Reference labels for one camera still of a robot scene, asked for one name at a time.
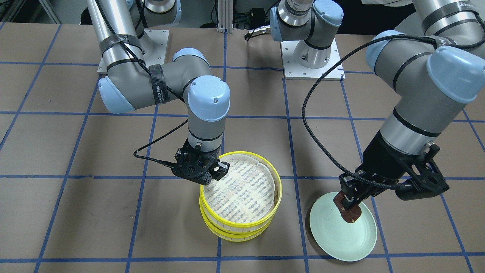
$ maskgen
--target brown food item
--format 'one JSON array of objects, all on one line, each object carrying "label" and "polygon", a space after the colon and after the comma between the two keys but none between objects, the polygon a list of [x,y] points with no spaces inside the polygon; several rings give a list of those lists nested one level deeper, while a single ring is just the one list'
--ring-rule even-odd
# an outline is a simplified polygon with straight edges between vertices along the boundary
[{"label": "brown food item", "polygon": [[359,219],[360,215],[362,214],[362,210],[360,210],[360,207],[358,205],[351,207],[349,210],[345,210],[343,206],[344,199],[345,194],[342,191],[339,191],[339,193],[334,198],[334,203],[337,208],[339,208],[339,212],[342,215],[342,218],[347,223],[354,223],[355,221],[357,221],[357,219]]}]

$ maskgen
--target blue tape grid line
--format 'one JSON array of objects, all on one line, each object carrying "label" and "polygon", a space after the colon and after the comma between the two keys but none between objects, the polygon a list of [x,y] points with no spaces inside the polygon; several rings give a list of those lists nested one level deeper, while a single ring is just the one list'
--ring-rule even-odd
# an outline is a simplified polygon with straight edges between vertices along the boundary
[{"label": "blue tape grid line", "polygon": [[[485,252],[468,252],[468,256],[485,256]],[[462,252],[437,252],[437,253],[395,253],[395,254],[370,254],[366,259],[375,258],[416,258],[416,257],[457,257],[463,256]],[[302,260],[305,256],[223,256],[222,261],[256,261],[256,260]],[[308,260],[329,259],[330,255],[309,255]],[[218,257],[136,257],[136,258],[44,258],[42,263],[100,263],[100,262],[197,262],[197,261],[216,261]],[[0,259],[0,263],[35,263],[37,259],[31,258],[11,258]]]},{"label": "blue tape grid line", "polygon": [[[0,178],[35,178],[35,179],[82,179],[82,178],[92,178],[92,179],[143,179],[141,175],[36,175],[36,174],[0,174]],[[151,180],[166,180],[166,179],[182,179],[177,176],[156,176],[147,175],[146,179]],[[293,180],[294,176],[280,176],[283,180]],[[474,180],[474,181],[485,181],[485,177],[445,177],[447,180]],[[337,176],[297,176],[298,180],[338,180]]]},{"label": "blue tape grid line", "polygon": [[465,114],[465,117],[467,118],[467,121],[468,121],[468,123],[470,124],[471,129],[473,130],[473,133],[474,133],[474,134],[475,134],[475,136],[477,137],[477,140],[478,140],[478,142],[480,143],[480,146],[482,146],[482,149],[483,149],[483,151],[485,152],[485,146],[484,146],[484,144],[483,144],[482,140],[480,139],[480,136],[478,135],[477,130],[475,130],[475,126],[473,126],[473,123],[470,121],[470,118],[468,117],[467,112],[466,112],[464,109],[463,109],[462,111],[463,111],[463,114]]},{"label": "blue tape grid line", "polygon": [[450,223],[452,224],[453,231],[455,232],[456,239],[458,240],[458,244],[460,245],[462,255],[465,257],[465,261],[467,262],[468,269],[470,270],[470,273],[473,273],[473,268],[471,267],[470,259],[468,258],[468,254],[465,250],[465,247],[463,245],[463,242],[461,241],[460,234],[458,233],[458,229],[456,229],[456,225],[453,221],[452,214],[450,212],[450,209],[448,208],[448,204],[446,204],[445,197],[443,194],[440,194],[441,200],[443,201],[443,205],[445,206],[446,214],[448,214],[448,218],[450,219]]},{"label": "blue tape grid line", "polygon": [[[40,111],[0,111],[0,114],[20,114],[20,115],[65,115],[65,116],[84,116],[83,112],[40,112]],[[89,113],[90,116],[122,116],[122,117],[151,117],[153,114],[146,113]],[[168,118],[186,118],[187,114],[157,114],[157,117]],[[285,116],[244,116],[244,115],[228,115],[228,119],[286,119]],[[300,116],[290,116],[290,119],[302,119]],[[329,120],[350,120],[349,117],[307,117],[307,119],[329,119]],[[353,120],[366,120],[366,121],[385,121],[386,118],[354,118]],[[485,120],[460,120],[456,119],[453,122],[465,122],[465,123],[485,123]]]},{"label": "blue tape grid line", "polygon": [[[59,25],[59,27],[57,28],[57,32],[54,35],[54,38],[52,39],[52,42],[50,44],[50,47],[47,50],[46,56],[44,57],[44,60],[42,62],[45,62],[45,60],[47,59],[47,56],[49,55],[50,49],[52,48],[52,45],[54,44],[54,42],[55,42],[55,40],[57,38],[57,35],[58,35],[58,33],[59,33],[60,29],[61,29],[61,26],[62,25]],[[51,233],[52,227],[54,225],[54,220],[55,220],[55,217],[57,215],[57,211],[59,209],[59,203],[61,202],[61,197],[62,197],[62,194],[64,192],[64,189],[65,189],[65,186],[66,186],[66,183],[67,183],[67,177],[69,176],[69,172],[71,171],[72,163],[74,161],[74,157],[76,155],[76,151],[77,151],[77,149],[79,147],[79,142],[81,141],[82,133],[84,131],[84,128],[86,126],[86,122],[87,122],[88,117],[89,117],[88,116],[88,113],[89,113],[89,111],[91,111],[91,107],[93,106],[94,98],[96,97],[96,91],[97,91],[97,84],[95,84],[95,88],[94,88],[94,91],[93,91],[93,95],[91,96],[91,100],[90,100],[89,105],[88,105],[88,108],[86,110],[86,114],[84,115],[84,120],[83,120],[82,125],[81,125],[81,128],[79,130],[78,138],[76,139],[76,144],[74,145],[74,149],[72,151],[71,158],[69,160],[69,164],[67,165],[67,170],[65,171],[65,178],[63,179],[63,182],[62,182],[62,185],[61,185],[61,189],[59,190],[59,194],[57,196],[56,204],[54,206],[54,210],[53,210],[52,216],[50,218],[50,222],[49,222],[49,226],[48,226],[47,231],[46,231],[46,235],[44,237],[44,242],[42,243],[42,247],[40,249],[39,258],[37,259],[37,262],[36,262],[36,265],[35,265],[34,273],[38,273],[39,268],[40,268],[40,263],[42,261],[42,258],[44,257],[44,252],[45,252],[46,247],[47,247],[47,242],[49,241],[50,233]],[[27,92],[27,94],[26,94],[23,102],[25,102],[25,99],[28,97],[28,94],[29,94],[29,92]]]},{"label": "blue tape grid line", "polygon": [[[349,100],[347,98],[347,93],[345,92],[345,86],[343,84],[343,77],[341,78],[340,80],[340,86],[342,87],[342,92],[343,92],[343,97],[345,99],[345,105],[347,106],[347,112],[349,113],[349,118],[350,118],[350,123],[352,125],[352,131],[354,132],[354,138],[356,140],[356,145],[357,145],[357,150],[359,152],[359,156],[360,156],[360,161],[362,162],[363,161],[363,157],[362,157],[362,149],[360,147],[360,141],[359,141],[359,138],[357,136],[357,131],[356,131],[356,127],[354,125],[354,119],[352,118],[352,112],[350,111],[350,105],[349,105]],[[375,200],[373,197],[371,197],[371,200],[372,200],[372,206],[374,208],[374,212],[375,212],[375,219],[376,219],[376,222],[377,222],[377,226],[379,227],[379,232],[381,234],[381,240],[382,240],[382,245],[384,247],[384,253],[385,253],[385,257],[386,257],[386,260],[388,262],[388,267],[389,267],[389,273],[393,273],[394,270],[392,269],[392,263],[391,263],[391,259],[389,258],[389,251],[388,251],[388,246],[386,244],[386,238],[384,237],[384,232],[382,230],[382,224],[381,224],[381,220],[379,218],[379,212],[377,211],[377,206],[375,204]]]},{"label": "blue tape grid line", "polygon": [[[153,111],[153,121],[152,121],[151,130],[150,130],[150,137],[148,138],[148,143],[151,143],[153,141],[153,135],[155,133],[155,125],[157,123],[157,113],[158,113],[158,105],[155,106],[155,110]],[[151,151],[151,146],[148,146],[146,149],[147,157],[150,157],[150,151]],[[131,265],[130,259],[133,257],[133,248],[135,246],[136,231],[138,229],[138,220],[140,219],[140,211],[142,209],[142,199],[143,199],[143,191],[145,189],[147,169],[148,169],[148,160],[145,160],[145,165],[143,166],[142,182],[140,184],[140,192],[138,194],[138,203],[136,205],[135,220],[133,222],[133,231],[131,233],[131,240],[129,243],[128,261],[126,262],[125,273],[129,273],[129,269]]]},{"label": "blue tape grid line", "polygon": [[288,134],[290,138],[290,153],[291,153],[291,165],[293,168],[293,181],[295,184],[295,195],[296,195],[296,208],[298,209],[298,221],[300,222],[300,236],[302,240],[302,247],[303,247],[303,259],[305,262],[305,272],[309,273],[310,269],[308,266],[308,259],[307,259],[307,242],[305,241],[305,229],[303,223],[303,216],[301,210],[301,202],[300,202],[300,192],[298,189],[298,176],[296,174],[296,161],[295,161],[295,151],[293,146],[293,134],[291,132],[291,119],[290,119],[290,107],[288,104],[288,94],[286,90],[286,81],[285,78],[282,79],[283,81],[283,92],[285,96],[285,108],[286,108],[286,122],[288,124]]},{"label": "blue tape grid line", "polygon": [[[227,72],[227,30],[224,31],[224,66],[223,66],[223,81],[226,81]],[[224,143],[226,134],[222,135],[221,154],[224,154]],[[221,255],[222,255],[222,239],[217,237],[217,257],[216,257],[216,273],[221,273]]]},{"label": "blue tape grid line", "polygon": [[2,150],[2,148],[3,148],[4,144],[5,144],[5,141],[7,140],[8,136],[10,135],[10,132],[12,131],[12,128],[13,128],[13,126],[14,126],[17,118],[18,118],[18,115],[20,114],[20,111],[22,110],[22,107],[25,104],[25,101],[27,100],[27,97],[29,96],[30,92],[32,91],[32,88],[33,88],[33,86],[35,84],[35,81],[39,77],[40,71],[42,70],[42,66],[44,66],[44,63],[46,62],[47,57],[49,56],[50,50],[52,49],[52,46],[54,45],[54,42],[56,41],[57,35],[59,34],[59,31],[60,30],[61,30],[61,25],[59,25],[59,27],[57,28],[57,31],[56,31],[56,33],[54,35],[54,38],[50,42],[49,48],[47,49],[47,52],[44,55],[44,59],[42,59],[42,63],[39,65],[39,69],[37,70],[37,73],[35,74],[32,82],[31,82],[31,85],[29,86],[29,89],[27,90],[27,93],[24,96],[24,99],[22,100],[22,102],[20,103],[20,105],[18,107],[17,112],[15,113],[14,119],[10,123],[10,126],[8,127],[7,132],[5,133],[5,136],[3,137],[2,141],[0,142],[0,151]]},{"label": "blue tape grid line", "polygon": [[[0,30],[2,29],[2,27],[4,26],[5,23],[1,24],[0,25]],[[21,105],[19,106],[19,109],[14,112],[14,111],[0,111],[0,114],[15,114],[16,116],[14,117],[14,120],[12,121],[7,133],[5,134],[5,137],[2,141],[2,143],[0,144],[0,149],[1,147],[3,146],[3,144],[5,143],[5,140],[6,138],[8,137],[8,134],[10,133],[14,123],[15,123],[15,120],[17,119],[18,115],[20,114],[31,114],[31,115],[85,115],[84,117],[84,121],[83,121],[83,125],[81,127],[81,130],[80,130],[80,133],[78,135],[78,139],[77,139],[77,142],[76,142],[76,145],[75,145],[75,148],[74,148],[74,151],[73,151],[73,154],[71,156],[71,160],[69,162],[69,166],[68,166],[68,170],[66,171],[66,175],[0,175],[0,177],[6,177],[6,178],[27,178],[27,177],[30,177],[30,178],[59,178],[59,179],[64,179],[63,180],[63,185],[61,187],[61,191],[60,191],[60,194],[58,196],[58,200],[56,202],[56,206],[54,207],[54,212],[53,212],[53,215],[52,215],[52,218],[51,218],[51,222],[49,224],[49,228],[48,228],[48,231],[46,233],[46,238],[44,240],[44,243],[43,243],[43,246],[42,246],[42,249],[41,249],[41,254],[39,255],[39,258],[38,259],[0,259],[0,263],[7,263],[7,262],[10,262],[10,263],[24,263],[24,262],[36,262],[36,268],[35,268],[35,271],[34,272],[37,272],[38,271],[38,268],[39,268],[39,265],[41,262],[127,262],[127,270],[129,271],[129,263],[130,262],[142,262],[142,261],[218,261],[218,272],[220,272],[220,261],[221,260],[284,260],[284,259],[304,259],[305,262],[306,262],[306,271],[308,272],[308,265],[307,265],[307,260],[308,259],[333,259],[332,257],[330,256],[307,256],[306,254],[306,246],[305,246],[305,237],[304,237],[304,232],[303,232],[303,220],[302,220],[302,216],[301,216],[301,208],[300,208],[300,202],[299,202],[299,193],[298,193],[298,190],[297,190],[297,187],[298,185],[296,184],[297,180],[298,179],[338,179],[338,177],[322,177],[322,176],[313,176],[313,177],[310,177],[310,176],[296,176],[296,168],[295,168],[295,165],[294,165],[294,151],[293,151],[293,145],[292,145],[292,137],[291,137],[291,124],[290,124],[290,119],[301,119],[301,117],[290,117],[289,116],[289,112],[288,112],[288,98],[286,96],[286,84],[284,82],[284,79],[283,79],[283,84],[284,84],[284,91],[285,91],[285,103],[286,103],[286,108],[287,108],[287,116],[286,117],[279,117],[279,116],[228,116],[228,118],[247,118],[247,119],[287,119],[288,120],[288,126],[289,126],[289,135],[290,135],[290,144],[291,144],[291,154],[292,154],[292,162],[293,162],[293,170],[294,170],[294,176],[293,177],[282,177],[282,179],[294,179],[295,180],[295,186],[296,186],[296,195],[297,195],[297,204],[298,204],[298,213],[299,213],[299,219],[300,219],[300,230],[302,232],[302,244],[303,244],[303,250],[304,250],[304,255],[303,256],[226,256],[226,257],[221,257],[221,252],[220,252],[220,248],[221,248],[221,240],[218,239],[218,252],[217,252],[217,257],[155,257],[155,258],[132,258],[131,255],[132,255],[132,248],[133,248],[133,244],[134,244],[134,237],[132,236],[132,243],[130,244],[130,254],[129,254],[129,257],[128,258],[108,258],[108,259],[102,259],[102,258],[60,258],[60,259],[51,259],[51,258],[42,258],[43,256],[43,252],[45,251],[45,247],[47,245],[47,241],[48,241],[48,238],[49,238],[49,234],[50,234],[50,231],[52,229],[52,225],[53,225],[53,222],[54,222],[54,218],[55,218],[55,214],[57,212],[57,209],[58,209],[58,206],[59,206],[59,201],[60,201],[60,197],[62,195],[62,191],[64,190],[64,187],[65,187],[65,183],[67,181],[67,179],[80,179],[80,178],[85,178],[85,177],[92,177],[94,179],[180,179],[178,177],[175,177],[175,176],[146,176],[146,167],[144,168],[144,175],[143,176],[90,176],[90,175],[68,175],[69,171],[70,171],[70,168],[72,166],[72,162],[74,160],[74,156],[75,156],[75,153],[76,153],[76,150],[77,150],[77,147],[79,145],[79,141],[81,139],[81,136],[82,136],[82,132],[84,130],[84,127],[85,127],[85,124],[86,124],[86,121],[87,121],[87,118],[89,115],[106,115],[106,116],[111,116],[111,115],[114,115],[114,114],[110,114],[110,113],[90,113],[90,108],[92,106],[92,103],[94,101],[94,97],[95,97],[95,94],[96,94],[96,90],[94,90],[93,92],[93,96],[91,98],[91,101],[90,101],[90,104],[89,104],[89,107],[88,107],[88,111],[86,113],[57,113],[57,112],[22,112],[20,111],[23,104],[25,103],[40,71],[41,71],[41,68],[42,66],[44,65],[65,65],[65,66],[98,66],[98,64],[81,64],[81,63],[46,63],[45,60],[47,59],[47,56],[48,56],[48,53],[50,52],[52,46],[53,46],[53,43],[59,33],[59,30],[60,30],[61,26],[59,26],[59,28],[57,29],[57,32],[53,38],[53,41],[51,42],[50,46],[49,46],[49,49],[48,49],[48,52],[46,53],[42,63],[35,63],[35,62],[0,62],[0,64],[27,64],[27,65],[39,65],[39,70],[37,71],[36,73],[36,76],[34,77],[30,87],[29,87],[29,90],[27,91],[27,94],[26,96],[24,97]],[[229,68],[229,69],[252,69],[252,70],[278,70],[278,71],[282,71],[282,69],[280,68],[249,68],[249,67],[228,67],[226,65],[226,43],[227,43],[227,37],[226,37],[226,34],[225,34],[225,48],[224,48],[224,54],[225,54],[225,59],[224,59],[224,66],[223,67],[218,67],[218,66],[213,66],[214,68],[223,68],[224,69],[224,80],[226,80],[226,69]],[[346,71],[347,73],[361,73],[361,74],[373,74],[372,72],[365,72],[365,71]],[[353,125],[353,120],[385,120],[384,118],[352,118],[351,115],[350,115],[350,107],[348,106],[348,101],[347,101],[347,98],[346,98],[346,95],[345,95],[345,90],[344,90],[344,86],[343,86],[343,83],[342,83],[342,90],[344,92],[344,97],[346,99],[346,103],[347,103],[347,107],[348,107],[348,111],[349,111],[349,118],[339,118],[339,117],[335,117],[335,118],[332,118],[332,117],[308,117],[308,119],[346,119],[346,120],[350,120],[352,125]],[[466,112],[463,110],[467,120],[454,120],[454,122],[468,122],[471,127],[472,127],[472,130],[475,134],[475,136],[477,137],[480,145],[482,146],[482,148],[484,149],[485,151],[485,147],[480,139],[480,137],[478,136],[474,126],[473,126],[473,123],[484,123],[485,120],[470,120],[468,115],[466,114]],[[153,132],[154,132],[154,124],[156,122],[156,117],[157,116],[166,116],[166,117],[186,117],[187,115],[164,115],[164,114],[157,114],[157,109],[155,111],[155,114],[122,114],[121,116],[154,116],[154,121],[153,121],[153,126],[152,126],[152,132],[150,134],[150,139],[153,138]],[[360,144],[358,142],[358,138],[356,136],[356,131],[355,131],[355,127],[353,125],[353,131],[354,131],[354,134],[355,134],[355,137],[356,137],[356,142],[357,142],[357,147],[359,149],[359,153],[361,155],[361,149],[360,149]],[[454,180],[485,180],[484,177],[448,177],[447,179],[454,179]],[[138,205],[138,208],[137,208],[137,214],[139,215],[139,206],[141,204],[141,197],[142,197],[142,194],[143,194],[143,189],[141,188],[141,191],[140,191],[140,197],[139,197],[139,205]],[[464,256],[466,261],[467,261],[467,264],[469,266],[469,269],[470,269],[470,272],[473,272],[473,269],[471,268],[471,264],[469,262],[469,259],[468,259],[468,256],[485,256],[485,252],[466,252],[465,249],[464,249],[464,246],[463,246],[463,243],[459,237],[459,234],[458,234],[458,231],[456,229],[456,226],[453,222],[453,219],[451,217],[451,213],[448,209],[448,206],[446,204],[446,201],[444,199],[443,196],[441,196],[442,200],[443,200],[443,203],[444,203],[444,206],[445,206],[445,209],[448,213],[448,216],[450,218],[450,221],[451,221],[451,224],[453,226],[453,229],[455,231],[455,234],[457,236],[457,239],[459,241],[459,244],[460,244],[460,247],[462,248],[462,252],[460,253],[410,253],[410,254],[389,254],[388,251],[387,251],[387,247],[386,247],[386,244],[385,244],[385,239],[384,239],[384,236],[383,236],[383,232],[382,232],[382,226],[380,225],[380,220],[378,218],[378,214],[376,214],[376,217],[377,217],[377,221],[379,223],[379,229],[380,229],[380,232],[381,232],[381,236],[382,236],[382,239],[383,239],[383,244],[384,244],[384,247],[385,247],[385,252],[386,254],[383,254],[383,255],[369,255],[367,258],[386,258],[388,260],[388,263],[389,263],[389,266],[390,266],[390,271],[392,272],[392,268],[391,268],[391,265],[390,265],[390,261],[389,261],[389,258],[392,258],[392,257],[421,257],[421,256]],[[376,211],[377,213],[377,207],[376,207],[376,204],[375,204],[375,200],[372,198],[372,204],[374,206],[374,210]],[[136,223],[134,224],[134,230],[133,230],[133,233],[135,234],[136,236]]]}]

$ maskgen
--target black cable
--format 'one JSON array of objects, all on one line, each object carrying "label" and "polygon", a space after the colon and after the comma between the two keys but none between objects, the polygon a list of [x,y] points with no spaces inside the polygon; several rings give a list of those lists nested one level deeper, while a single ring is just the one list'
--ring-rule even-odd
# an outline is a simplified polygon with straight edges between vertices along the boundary
[{"label": "black cable", "polygon": [[142,0],[142,5],[143,5],[143,7],[142,7],[142,11],[140,12],[140,18],[138,18],[138,22],[136,23],[135,30],[138,28],[138,26],[139,26],[139,25],[140,25],[140,23],[142,22],[142,16],[144,16],[143,14],[144,14],[144,12],[145,12],[145,7],[146,7],[146,6],[145,6],[145,1],[146,1],[146,0]]},{"label": "black cable", "polygon": [[186,119],[184,122],[182,122],[179,126],[175,127],[174,129],[172,129],[170,132],[166,133],[165,135],[157,138],[156,140],[148,143],[147,145],[143,146],[143,147],[140,147],[138,148],[135,152],[133,152],[133,156],[136,157],[136,158],[141,158],[141,159],[146,159],[146,160],[150,160],[150,161],[153,161],[153,162],[157,162],[158,164],[162,164],[166,167],[169,167],[171,168],[171,162],[168,162],[168,161],[163,161],[163,160],[159,160],[159,159],[156,159],[156,158],[152,158],[152,157],[148,157],[148,156],[143,156],[143,155],[138,155],[138,152],[145,149],[146,147],[148,146],[151,146],[153,145],[154,143],[164,139],[165,137],[167,137],[168,135],[170,135],[171,133],[175,132],[176,130],[180,129],[180,127],[182,127],[183,125],[185,125],[189,120]]},{"label": "black cable", "polygon": [[480,15],[478,13],[474,13],[475,16],[477,17],[477,21],[478,23],[480,24],[480,26],[482,27],[483,31],[484,31],[484,36],[482,38],[482,40],[480,40],[479,42],[477,43],[474,43],[472,45],[467,45],[467,46],[454,46],[456,48],[459,48],[459,49],[472,49],[472,48],[476,48],[476,47],[479,47],[481,46],[483,43],[485,43],[485,24],[484,22],[482,21],[482,18],[480,17]]},{"label": "black cable", "polygon": [[[212,16],[212,14],[214,13],[214,10],[215,10],[216,22],[214,22],[214,18]],[[212,11],[210,12],[210,20],[212,21],[212,23],[216,25],[219,24],[219,11],[217,11],[217,0],[214,0],[214,6],[212,7]]]},{"label": "black cable", "polygon": [[10,7],[14,4],[12,0],[5,1],[0,4],[0,7],[3,7],[4,10],[0,13],[0,22],[3,20],[3,18],[7,15],[8,10]]},{"label": "black cable", "polygon": [[427,38],[427,37],[414,37],[414,36],[409,36],[409,35],[404,35],[404,34],[399,34],[399,35],[391,35],[391,36],[386,36],[386,37],[382,37],[382,38],[378,38],[378,39],[375,39],[375,40],[372,40],[371,42],[369,43],[366,43],[358,48],[356,48],[355,50],[353,50],[352,52],[350,52],[349,54],[347,54],[345,57],[343,57],[340,61],[338,61],[334,66],[332,66],[327,72],[325,72],[316,82],[315,84],[311,87],[310,91],[308,92],[307,94],[307,97],[305,98],[305,100],[303,101],[303,107],[302,107],[302,118],[303,118],[303,124],[305,125],[305,128],[306,130],[308,131],[308,133],[310,134],[311,138],[315,141],[315,143],[317,143],[317,145],[320,147],[320,149],[328,156],[328,158],[335,164],[335,166],[337,166],[339,169],[341,169],[345,174],[353,177],[354,179],[356,179],[357,181],[360,181],[362,183],[365,183],[365,184],[368,184],[368,185],[371,185],[373,187],[378,187],[378,188],[385,188],[385,189],[397,189],[398,186],[396,185],[387,185],[387,184],[382,184],[382,183],[378,183],[378,182],[375,182],[375,181],[372,181],[372,180],[368,180],[368,179],[365,179],[365,178],[362,178],[356,174],[354,174],[353,172],[349,171],[348,169],[346,169],[342,164],[340,164],[333,156],[332,154],[325,148],[325,146],[323,146],[323,144],[318,140],[318,138],[315,136],[315,134],[313,133],[313,131],[310,129],[310,126],[308,125],[308,122],[307,122],[307,116],[306,116],[306,109],[307,109],[307,103],[308,103],[308,100],[311,96],[311,94],[313,93],[313,91],[315,90],[315,88],[317,87],[317,85],[332,71],[334,70],[335,68],[337,68],[339,65],[341,65],[345,60],[347,60],[350,56],[354,55],[356,52],[360,51],[361,49],[364,49],[372,44],[375,44],[375,43],[378,43],[378,42],[382,42],[382,41],[385,41],[385,40],[390,40],[390,39],[411,39],[411,40],[416,40],[416,41],[420,41],[420,42],[423,42],[423,43],[427,43],[427,44],[432,44],[434,46],[436,46],[436,41],[434,39],[431,39],[431,38]]},{"label": "black cable", "polygon": [[[271,10],[271,9],[272,9],[272,8],[273,8],[273,7],[274,7],[276,4],[278,4],[278,3],[280,3],[280,0],[278,0],[278,1],[274,2],[274,3],[271,5],[271,7],[270,7],[270,8],[269,8],[269,9],[266,11],[266,13],[264,14],[264,17],[265,17],[265,18],[266,18],[266,16],[268,15],[268,13],[270,12],[270,10]],[[251,39],[251,38],[253,37],[253,33],[254,33],[254,30],[253,30],[251,33],[249,33],[249,35],[248,35],[247,37],[244,37],[244,39],[245,39],[245,40],[246,40],[248,43],[249,43],[249,39]]]}]

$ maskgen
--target light blue joint cap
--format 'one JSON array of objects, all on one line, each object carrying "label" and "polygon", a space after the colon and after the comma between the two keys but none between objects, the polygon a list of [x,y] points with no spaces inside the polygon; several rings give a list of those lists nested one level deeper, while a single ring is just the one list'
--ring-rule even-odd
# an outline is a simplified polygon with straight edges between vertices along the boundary
[{"label": "light blue joint cap", "polygon": [[103,99],[106,109],[113,114],[122,114],[130,111],[135,111],[128,100],[121,94],[120,90],[116,88],[109,77],[104,77],[97,83],[99,86],[99,94]]},{"label": "light blue joint cap", "polygon": [[197,56],[197,57],[201,58],[202,60],[206,61],[207,65],[210,66],[209,62],[206,60],[204,55],[200,51],[198,51],[197,49],[193,49],[193,48],[184,48],[184,49],[179,50],[177,53],[174,54],[174,57],[172,58],[172,62],[177,60],[177,58],[182,57],[182,56],[186,56],[186,55]]},{"label": "light blue joint cap", "polygon": [[458,48],[438,48],[426,68],[436,86],[459,103],[472,102],[485,85],[485,60]]},{"label": "light blue joint cap", "polygon": [[332,0],[315,0],[313,10],[317,16],[334,27],[342,24],[343,10],[339,4]]},{"label": "light blue joint cap", "polygon": [[282,42],[281,31],[279,29],[277,8],[272,7],[270,11],[270,26],[271,26],[271,37],[276,42]]},{"label": "light blue joint cap", "polygon": [[190,84],[187,102],[190,110],[205,121],[218,121],[229,112],[229,86],[221,79],[205,75]]},{"label": "light blue joint cap", "polygon": [[[379,39],[379,38],[382,38],[382,37],[386,37],[386,36],[399,35],[399,34],[404,34],[404,33],[399,32],[399,31],[395,31],[395,30],[386,30],[386,31],[378,34],[376,37],[374,37],[373,40]],[[365,60],[367,62],[367,65],[370,68],[372,68],[372,71],[374,73],[375,73],[375,62],[377,62],[377,58],[379,58],[379,55],[381,54],[382,50],[388,44],[389,41],[390,40],[378,42],[378,43],[375,43],[375,44],[367,47],[367,50],[365,52]]]},{"label": "light blue joint cap", "polygon": [[128,6],[128,10],[133,6],[135,0],[126,0],[126,5]]}]

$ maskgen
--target black tape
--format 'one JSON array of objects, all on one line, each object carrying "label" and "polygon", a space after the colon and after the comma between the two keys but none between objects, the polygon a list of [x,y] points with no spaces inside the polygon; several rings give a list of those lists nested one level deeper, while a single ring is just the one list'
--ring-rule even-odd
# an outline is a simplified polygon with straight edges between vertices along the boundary
[{"label": "black tape", "polygon": [[459,13],[461,11],[478,13],[475,5],[473,5],[470,1],[458,1],[449,3],[430,13],[430,15],[428,15],[421,23],[422,28],[427,31],[434,23],[438,22],[439,20]]},{"label": "black tape", "polygon": [[440,37],[436,35],[425,36],[436,41],[435,49],[442,47],[442,46],[456,46],[455,42],[447,37]]},{"label": "black tape", "polygon": [[167,86],[163,76],[162,66],[159,64],[150,66],[150,81],[152,84],[153,98],[155,104],[164,104],[168,102]]},{"label": "black tape", "polygon": [[140,40],[138,40],[137,37],[128,35],[128,34],[117,34],[117,35],[111,35],[99,43],[99,49],[101,50],[101,55],[106,50],[112,48],[117,43],[129,44],[131,46],[138,47],[140,50],[142,50],[142,45],[140,44]]}]

